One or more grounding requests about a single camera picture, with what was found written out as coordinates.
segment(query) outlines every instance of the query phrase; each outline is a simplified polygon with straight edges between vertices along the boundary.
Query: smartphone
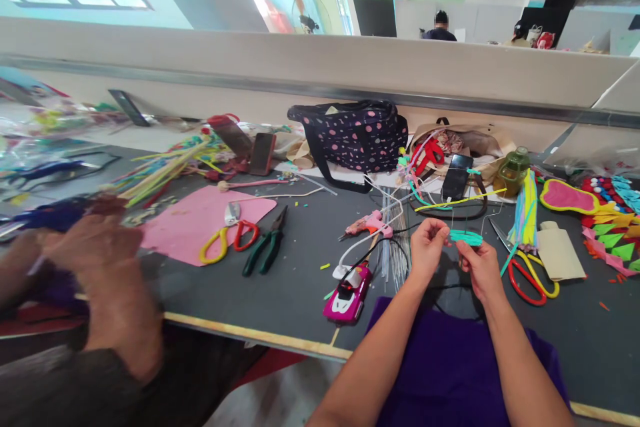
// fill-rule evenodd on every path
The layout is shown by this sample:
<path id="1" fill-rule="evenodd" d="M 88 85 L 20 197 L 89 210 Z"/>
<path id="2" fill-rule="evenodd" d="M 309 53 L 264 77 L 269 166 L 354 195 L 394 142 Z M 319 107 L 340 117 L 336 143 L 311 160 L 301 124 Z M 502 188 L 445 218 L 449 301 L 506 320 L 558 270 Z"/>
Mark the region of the smartphone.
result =
<path id="1" fill-rule="evenodd" d="M 442 184 L 442 198 L 444 201 L 462 200 L 467 189 L 469 172 L 473 167 L 473 158 L 466 155 L 454 155 L 451 165 Z"/>
<path id="2" fill-rule="evenodd" d="M 133 125 L 137 125 L 138 127 L 151 127 L 151 124 L 142 116 L 142 113 L 140 113 L 138 107 L 135 106 L 127 92 L 110 89 L 109 93 L 118 105 L 120 105 L 122 111 L 129 116 Z"/>
<path id="3" fill-rule="evenodd" d="M 255 136 L 249 173 L 251 175 L 269 175 L 271 171 L 271 156 L 275 148 L 275 135 L 272 133 L 258 133 Z"/>

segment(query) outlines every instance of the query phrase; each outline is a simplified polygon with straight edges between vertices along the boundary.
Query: polka dot bag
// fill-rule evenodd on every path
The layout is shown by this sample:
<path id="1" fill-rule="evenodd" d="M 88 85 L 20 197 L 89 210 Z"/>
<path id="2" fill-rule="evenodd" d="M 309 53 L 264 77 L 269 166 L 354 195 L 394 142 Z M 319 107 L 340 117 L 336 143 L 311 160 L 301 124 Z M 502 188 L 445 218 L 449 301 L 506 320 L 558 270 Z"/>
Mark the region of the polka dot bag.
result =
<path id="1" fill-rule="evenodd" d="M 294 105 L 287 117 L 302 123 L 311 155 L 332 185 L 367 192 L 370 185 L 333 179 L 327 161 L 363 173 L 395 170 L 407 145 L 407 120 L 389 101 Z"/>

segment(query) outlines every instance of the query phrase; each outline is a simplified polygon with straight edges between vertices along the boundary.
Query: bag strap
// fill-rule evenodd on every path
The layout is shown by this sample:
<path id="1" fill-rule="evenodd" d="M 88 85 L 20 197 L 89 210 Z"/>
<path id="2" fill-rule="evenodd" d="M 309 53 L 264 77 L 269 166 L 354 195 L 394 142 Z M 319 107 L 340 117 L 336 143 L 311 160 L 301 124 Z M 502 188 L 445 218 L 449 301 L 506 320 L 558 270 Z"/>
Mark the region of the bag strap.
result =
<path id="1" fill-rule="evenodd" d="M 303 123 L 305 128 L 305 135 L 307 137 L 307 142 L 309 143 L 309 151 L 311 152 L 311 156 L 315 160 L 316 165 L 320 169 L 322 176 L 334 187 L 351 190 L 357 193 L 367 193 L 371 190 L 371 184 L 365 180 L 364 185 L 360 185 L 359 183 L 351 183 L 342 180 L 336 180 L 331 176 L 331 172 L 329 171 L 329 165 L 327 164 L 327 158 L 325 157 L 325 152 L 322 146 L 322 143 L 318 139 L 318 135 L 316 133 L 315 128 L 312 125 L 307 125 Z M 371 157 L 371 147 L 369 145 L 369 139 L 367 139 L 367 131 L 365 130 L 364 125 L 358 125 L 355 128 L 355 133 L 362 145 L 362 150 L 365 152 L 365 157 Z"/>

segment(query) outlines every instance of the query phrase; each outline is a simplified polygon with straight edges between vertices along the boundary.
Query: pink paper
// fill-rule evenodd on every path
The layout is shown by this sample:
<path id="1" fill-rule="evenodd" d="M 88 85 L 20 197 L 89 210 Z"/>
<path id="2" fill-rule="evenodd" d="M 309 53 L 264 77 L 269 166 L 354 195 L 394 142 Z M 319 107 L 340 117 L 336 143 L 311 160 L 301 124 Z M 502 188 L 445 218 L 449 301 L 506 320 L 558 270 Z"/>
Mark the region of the pink paper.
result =
<path id="1" fill-rule="evenodd" d="M 582 234 L 589 240 L 595 239 L 595 231 L 588 227 L 582 227 Z"/>
<path id="2" fill-rule="evenodd" d="M 225 209 L 230 201 L 251 198 L 253 195 L 229 190 L 222 193 L 217 187 L 208 186 L 193 192 L 178 203 L 168 207 L 144 226 L 143 248 L 181 260 L 194 266 L 202 266 L 200 250 L 209 239 L 225 226 Z M 277 202 L 272 199 L 242 201 L 240 218 L 253 224 L 267 215 Z M 228 255 L 233 255 L 233 239 L 238 230 L 233 226 L 227 232 Z M 220 241 L 209 248 L 207 257 L 220 254 Z"/>
<path id="3" fill-rule="evenodd" d="M 615 268 L 618 272 L 620 272 L 621 274 L 627 277 L 633 277 L 634 275 L 640 274 L 640 272 L 636 272 L 635 270 L 629 270 L 628 268 L 625 268 L 624 262 L 620 257 L 607 254 L 605 256 L 605 261 L 607 262 L 607 265 Z"/>

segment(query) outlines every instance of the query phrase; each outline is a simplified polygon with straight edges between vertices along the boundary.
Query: person's hands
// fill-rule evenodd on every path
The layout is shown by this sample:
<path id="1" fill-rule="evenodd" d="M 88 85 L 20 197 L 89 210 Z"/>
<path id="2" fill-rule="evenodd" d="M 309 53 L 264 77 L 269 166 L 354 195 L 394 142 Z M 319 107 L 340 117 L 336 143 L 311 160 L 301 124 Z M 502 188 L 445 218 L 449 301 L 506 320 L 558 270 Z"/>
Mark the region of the person's hands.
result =
<path id="1" fill-rule="evenodd" d="M 471 272 L 473 292 L 480 302 L 486 302 L 504 296 L 498 255 L 495 248 L 483 242 L 477 249 L 473 249 L 467 242 L 460 240 L 455 243 L 462 257 L 462 270 Z"/>
<path id="2" fill-rule="evenodd" d="M 121 226 L 120 221 L 120 215 L 82 217 L 66 234 L 41 236 L 42 253 L 56 266 L 75 274 L 132 259 L 143 234 Z"/>
<path id="3" fill-rule="evenodd" d="M 411 236 L 410 282 L 426 288 L 438 268 L 442 247 L 451 247 L 449 227 L 442 220 L 426 219 Z"/>

